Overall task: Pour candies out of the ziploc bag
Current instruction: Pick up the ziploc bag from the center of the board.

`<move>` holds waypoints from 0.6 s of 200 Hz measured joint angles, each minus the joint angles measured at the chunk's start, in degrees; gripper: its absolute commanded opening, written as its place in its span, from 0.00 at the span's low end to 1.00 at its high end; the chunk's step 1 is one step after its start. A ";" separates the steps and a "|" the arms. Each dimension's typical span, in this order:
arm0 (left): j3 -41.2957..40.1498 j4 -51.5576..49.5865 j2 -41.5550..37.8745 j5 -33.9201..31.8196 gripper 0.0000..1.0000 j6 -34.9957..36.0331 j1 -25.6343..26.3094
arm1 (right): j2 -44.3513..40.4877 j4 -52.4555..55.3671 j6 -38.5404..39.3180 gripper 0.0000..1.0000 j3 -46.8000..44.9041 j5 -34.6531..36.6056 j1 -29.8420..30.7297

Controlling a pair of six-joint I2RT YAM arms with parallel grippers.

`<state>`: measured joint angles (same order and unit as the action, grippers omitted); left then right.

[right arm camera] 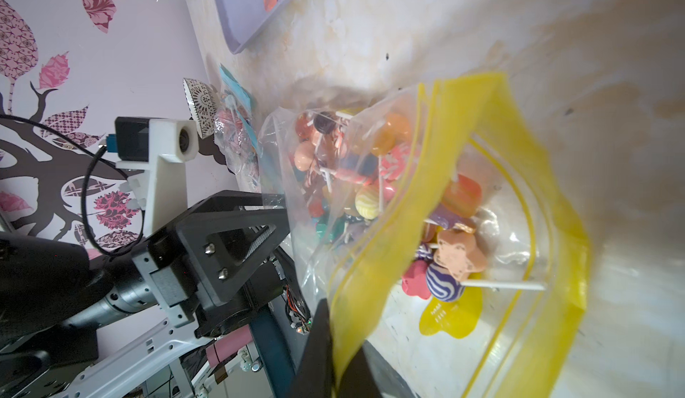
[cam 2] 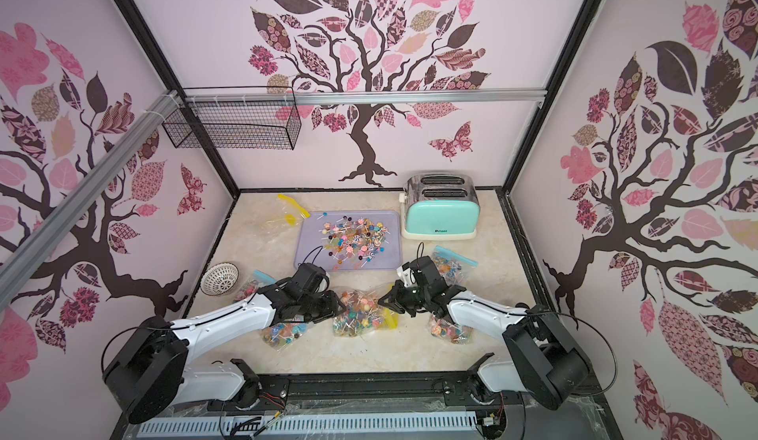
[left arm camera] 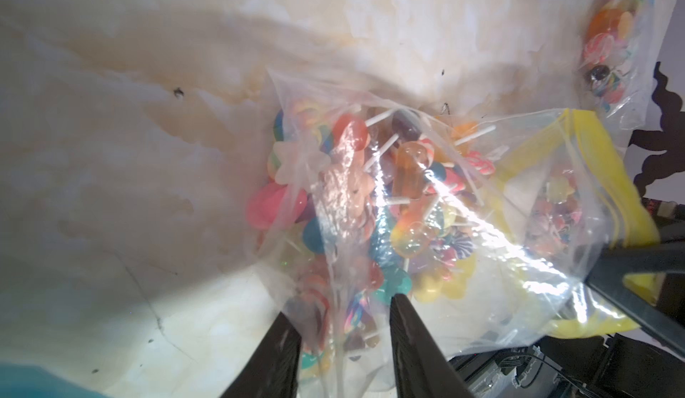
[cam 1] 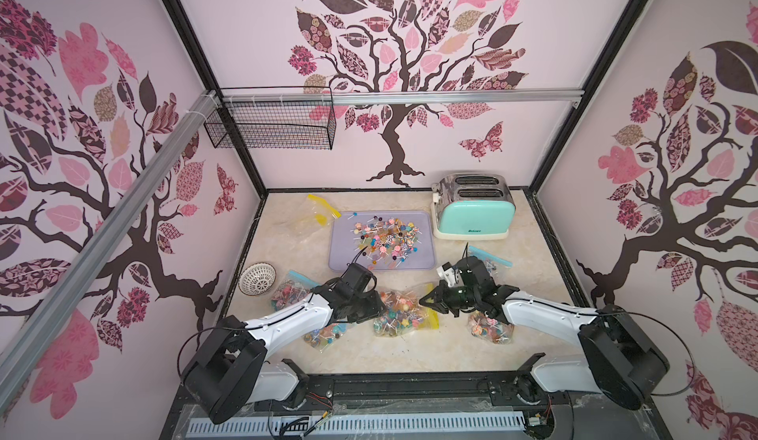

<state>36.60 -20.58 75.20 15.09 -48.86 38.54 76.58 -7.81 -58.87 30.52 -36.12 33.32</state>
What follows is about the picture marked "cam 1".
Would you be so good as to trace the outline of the yellow-zip candy bag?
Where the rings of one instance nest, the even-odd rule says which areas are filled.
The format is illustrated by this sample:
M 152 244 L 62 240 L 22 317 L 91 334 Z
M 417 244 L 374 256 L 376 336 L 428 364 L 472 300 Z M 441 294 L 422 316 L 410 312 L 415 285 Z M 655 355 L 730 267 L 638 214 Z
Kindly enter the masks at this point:
M 373 320 L 375 337 L 404 337 L 416 331 L 436 331 L 440 328 L 438 313 L 423 306 L 420 298 L 432 290 L 430 284 L 408 289 L 379 291 L 385 306 L 382 315 Z
M 293 237 L 308 239 L 330 228 L 341 218 L 341 211 L 324 197 L 307 193 L 298 207 L 285 219 L 284 228 Z

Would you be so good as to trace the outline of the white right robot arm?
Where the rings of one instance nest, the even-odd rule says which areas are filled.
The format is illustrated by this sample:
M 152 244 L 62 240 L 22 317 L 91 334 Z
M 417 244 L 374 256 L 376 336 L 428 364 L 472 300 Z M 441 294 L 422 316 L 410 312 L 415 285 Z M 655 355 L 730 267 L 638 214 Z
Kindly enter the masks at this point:
M 536 354 L 519 369 L 517 383 L 539 394 L 604 394 L 638 410 L 668 374 L 670 363 L 632 314 L 610 305 L 580 308 L 498 284 L 486 264 L 466 257 L 438 268 L 440 282 L 420 305 L 455 317 L 480 312 L 489 319 L 546 333 L 579 348 L 578 355 Z

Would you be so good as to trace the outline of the purple plastic tray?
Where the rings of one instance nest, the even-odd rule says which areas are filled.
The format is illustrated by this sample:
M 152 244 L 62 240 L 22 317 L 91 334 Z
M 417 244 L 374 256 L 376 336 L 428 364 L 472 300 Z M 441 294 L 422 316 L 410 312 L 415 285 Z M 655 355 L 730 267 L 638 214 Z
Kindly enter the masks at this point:
M 354 262 L 369 270 L 432 270 L 432 219 L 424 211 L 350 212 L 332 227 L 329 268 Z

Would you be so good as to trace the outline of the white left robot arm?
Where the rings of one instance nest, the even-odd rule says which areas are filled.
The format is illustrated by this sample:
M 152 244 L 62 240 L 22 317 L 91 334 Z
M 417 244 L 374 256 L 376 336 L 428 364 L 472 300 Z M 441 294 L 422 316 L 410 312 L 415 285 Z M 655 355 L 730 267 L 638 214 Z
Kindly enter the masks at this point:
M 353 262 L 341 276 L 282 310 L 246 322 L 234 316 L 220 321 L 181 372 L 182 386 L 214 424 L 227 422 L 249 404 L 278 403 L 296 410 L 306 402 L 309 377 L 294 361 L 272 362 L 272 355 L 308 333 L 333 324 L 361 324 L 385 309 L 376 275 Z

